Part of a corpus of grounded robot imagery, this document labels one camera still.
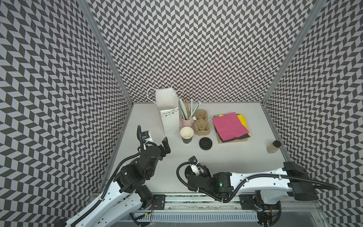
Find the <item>black plastic cup lid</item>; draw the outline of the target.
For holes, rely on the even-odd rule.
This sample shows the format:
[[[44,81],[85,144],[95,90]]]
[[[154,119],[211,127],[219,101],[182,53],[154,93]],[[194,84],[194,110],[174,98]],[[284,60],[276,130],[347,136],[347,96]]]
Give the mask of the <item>black plastic cup lid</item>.
[[[213,142],[210,138],[208,137],[203,137],[199,140],[199,147],[202,150],[210,150],[213,146]]]

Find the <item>white paper cup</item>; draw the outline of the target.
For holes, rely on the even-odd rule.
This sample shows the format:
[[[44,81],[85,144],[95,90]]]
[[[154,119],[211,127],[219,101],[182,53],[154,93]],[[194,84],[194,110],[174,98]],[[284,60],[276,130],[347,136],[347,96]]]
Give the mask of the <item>white paper cup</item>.
[[[189,165],[185,168],[184,176],[188,179],[190,176],[195,176],[196,174],[193,172],[192,167]]]

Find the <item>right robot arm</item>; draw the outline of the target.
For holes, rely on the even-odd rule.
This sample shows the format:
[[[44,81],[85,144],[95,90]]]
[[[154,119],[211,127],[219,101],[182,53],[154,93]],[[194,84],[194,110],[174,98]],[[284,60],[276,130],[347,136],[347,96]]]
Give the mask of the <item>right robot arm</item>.
[[[296,201],[316,201],[318,190],[338,190],[328,182],[309,177],[307,170],[294,162],[262,173],[208,173],[205,166],[184,162],[176,169],[178,180],[190,191],[201,193],[220,203],[229,203],[242,193],[256,192],[258,200],[274,205],[287,197]]]

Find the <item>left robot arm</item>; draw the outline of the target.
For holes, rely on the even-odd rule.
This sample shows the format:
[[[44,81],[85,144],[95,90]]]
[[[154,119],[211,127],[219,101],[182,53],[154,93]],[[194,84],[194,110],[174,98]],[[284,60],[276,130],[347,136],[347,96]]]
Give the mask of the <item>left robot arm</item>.
[[[104,191],[75,216],[58,220],[56,227],[110,227],[129,214],[154,205],[154,195],[145,182],[154,176],[158,162],[171,149],[167,138],[156,145],[140,126],[137,137],[138,153],[119,163]]]

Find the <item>black sleeved paper cup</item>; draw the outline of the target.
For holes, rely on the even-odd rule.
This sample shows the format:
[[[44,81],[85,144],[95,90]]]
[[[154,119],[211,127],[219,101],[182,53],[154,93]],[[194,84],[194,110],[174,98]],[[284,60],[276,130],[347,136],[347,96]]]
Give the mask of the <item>black sleeved paper cup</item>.
[[[189,127],[182,127],[182,129],[180,130],[180,136],[182,138],[183,143],[185,144],[189,144],[192,141],[192,138],[194,136],[194,130]]]

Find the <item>pink metal straw bucket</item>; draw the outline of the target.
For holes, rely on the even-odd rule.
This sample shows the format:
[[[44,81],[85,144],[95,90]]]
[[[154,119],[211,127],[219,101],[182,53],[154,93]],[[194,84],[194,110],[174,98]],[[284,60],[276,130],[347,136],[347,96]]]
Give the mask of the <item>pink metal straw bucket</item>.
[[[183,114],[181,115],[181,127],[193,127],[194,117],[185,120]]]

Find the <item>green wrapped straw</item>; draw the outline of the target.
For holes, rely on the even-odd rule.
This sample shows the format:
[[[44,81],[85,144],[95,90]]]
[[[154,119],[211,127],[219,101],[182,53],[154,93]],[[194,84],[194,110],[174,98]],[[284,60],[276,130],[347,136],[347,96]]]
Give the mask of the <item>green wrapped straw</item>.
[[[196,108],[192,111],[190,118],[193,118],[195,116],[195,113],[199,109],[200,105],[201,105],[201,102],[199,102],[198,105],[196,106]]]

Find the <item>stacked pulp cup carriers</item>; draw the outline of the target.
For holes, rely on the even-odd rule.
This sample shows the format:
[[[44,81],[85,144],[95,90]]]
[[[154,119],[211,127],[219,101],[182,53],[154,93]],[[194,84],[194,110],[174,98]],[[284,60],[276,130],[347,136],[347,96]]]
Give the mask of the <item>stacked pulp cup carriers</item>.
[[[206,110],[199,109],[195,113],[196,121],[194,129],[198,136],[206,136],[210,133],[210,123],[208,122],[208,113]]]

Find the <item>cartoon animal paper gift bag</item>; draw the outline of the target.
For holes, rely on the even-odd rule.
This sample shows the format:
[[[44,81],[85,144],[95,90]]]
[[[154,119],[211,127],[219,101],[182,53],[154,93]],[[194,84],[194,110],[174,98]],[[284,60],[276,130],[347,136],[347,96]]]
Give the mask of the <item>cartoon animal paper gift bag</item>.
[[[185,89],[174,90],[173,88],[147,90],[148,100],[157,105],[165,135],[179,131],[179,98],[184,92]]]

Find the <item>wooden stir stick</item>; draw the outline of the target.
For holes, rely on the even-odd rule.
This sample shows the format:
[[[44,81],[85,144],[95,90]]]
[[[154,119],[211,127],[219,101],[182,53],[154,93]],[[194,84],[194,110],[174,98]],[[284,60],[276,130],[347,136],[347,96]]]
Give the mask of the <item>wooden stir stick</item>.
[[[190,110],[189,110],[189,105],[188,105],[187,99],[185,97],[183,98],[183,102],[184,102],[184,105],[185,105],[187,118],[189,118],[190,117]]]

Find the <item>magenta paper napkin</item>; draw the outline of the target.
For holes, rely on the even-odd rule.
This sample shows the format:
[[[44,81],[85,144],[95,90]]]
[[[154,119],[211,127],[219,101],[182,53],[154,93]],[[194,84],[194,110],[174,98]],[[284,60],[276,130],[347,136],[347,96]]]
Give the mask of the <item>magenta paper napkin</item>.
[[[220,114],[212,119],[215,131],[219,133],[222,140],[227,141],[249,133],[249,130],[241,124],[237,115],[235,112]]]

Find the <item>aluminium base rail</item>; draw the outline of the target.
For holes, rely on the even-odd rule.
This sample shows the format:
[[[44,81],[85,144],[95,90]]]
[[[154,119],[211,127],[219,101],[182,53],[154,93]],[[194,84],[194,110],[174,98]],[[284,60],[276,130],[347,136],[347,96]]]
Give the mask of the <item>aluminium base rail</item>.
[[[157,212],[238,212],[243,211],[239,197],[234,197],[229,203],[221,203],[214,199],[197,193],[164,193],[164,209],[153,210]],[[316,201],[296,201],[293,197],[281,201],[283,212],[322,212]]]

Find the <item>aluminium corner post left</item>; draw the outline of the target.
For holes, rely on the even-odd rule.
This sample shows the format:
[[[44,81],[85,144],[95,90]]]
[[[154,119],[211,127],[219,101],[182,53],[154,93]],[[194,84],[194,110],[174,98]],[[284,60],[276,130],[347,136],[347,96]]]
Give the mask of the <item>aluminium corner post left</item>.
[[[117,66],[113,60],[113,57],[111,56],[111,53],[106,45],[106,42],[105,42],[105,39],[103,38],[102,34],[101,34],[101,31],[95,21],[95,18],[94,16],[92,15],[92,12],[89,8],[89,5],[88,5],[88,1],[85,1],[85,0],[78,0],[77,1],[78,5],[79,5],[79,8],[80,10],[82,11],[83,15],[84,15],[84,18],[85,20],[87,21],[99,47],[100,47],[100,50],[102,51],[113,75],[115,76],[115,79],[122,91],[122,93],[124,94],[125,96],[125,99],[126,99],[126,102],[130,105],[130,106],[133,106],[133,102],[129,96],[129,93],[126,89],[126,86],[124,85],[124,82],[122,80],[122,77],[120,75],[120,72],[118,71],[117,69]]]

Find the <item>aluminium corner post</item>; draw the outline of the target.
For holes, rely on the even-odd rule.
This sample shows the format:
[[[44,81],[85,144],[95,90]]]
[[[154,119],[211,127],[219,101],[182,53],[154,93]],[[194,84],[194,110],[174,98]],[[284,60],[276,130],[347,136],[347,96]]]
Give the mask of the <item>aluminium corner post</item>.
[[[126,89],[126,86],[124,85],[124,82],[122,80],[122,77],[120,75],[120,72],[118,71],[117,69],[117,66],[113,60],[113,57],[111,56],[111,53],[106,45],[106,42],[105,42],[105,39],[103,38],[102,34],[101,34],[101,31],[95,21],[95,18],[94,16],[92,15],[92,12],[89,8],[89,5],[88,5],[88,1],[85,1],[85,0],[78,0],[77,1],[78,5],[79,5],[79,8],[80,10],[82,11],[83,15],[84,15],[84,18],[85,20],[87,21],[99,47],[100,47],[100,50],[102,51],[113,75],[115,76],[115,79],[122,91],[122,93],[124,94],[125,96],[125,99],[126,99],[126,102],[130,105],[130,106],[133,106],[133,102],[129,96],[129,93]]]
[[[271,85],[269,86],[264,98],[262,99],[261,104],[265,106],[268,103],[269,98],[272,96],[274,90],[276,89],[277,85],[279,84],[280,80],[282,79],[283,75],[285,74],[288,66],[292,62],[294,56],[298,52],[300,46],[302,45],[304,39],[308,35],[311,27],[313,26],[314,22],[316,21],[317,17],[319,16],[320,12],[322,11],[324,5],[327,1],[316,1],[314,4],[312,11],[307,16],[306,21],[304,22],[301,30],[299,31],[296,39],[294,40],[289,52],[286,55],[281,67],[279,68],[277,74],[275,75],[274,79],[272,80]]]

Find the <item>aluminium corner post right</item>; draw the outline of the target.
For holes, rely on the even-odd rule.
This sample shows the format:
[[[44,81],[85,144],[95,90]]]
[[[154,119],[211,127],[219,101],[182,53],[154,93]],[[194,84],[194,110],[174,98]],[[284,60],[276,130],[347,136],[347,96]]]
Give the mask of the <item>aluminium corner post right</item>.
[[[264,98],[262,99],[261,104],[265,106],[268,103],[269,98],[272,96],[274,90],[276,89],[277,85],[279,84],[280,80],[282,79],[283,75],[285,74],[288,66],[292,62],[294,56],[298,52],[300,46],[302,45],[304,39],[308,35],[311,27],[313,26],[314,22],[316,21],[317,17],[319,16],[320,12],[322,11],[324,5],[327,1],[316,1],[314,4],[312,11],[307,16],[306,21],[304,22],[301,30],[299,31],[296,39],[294,40],[289,52],[286,55],[281,67],[279,68],[277,74],[275,75],[274,79],[272,80],[271,85],[269,86]]]

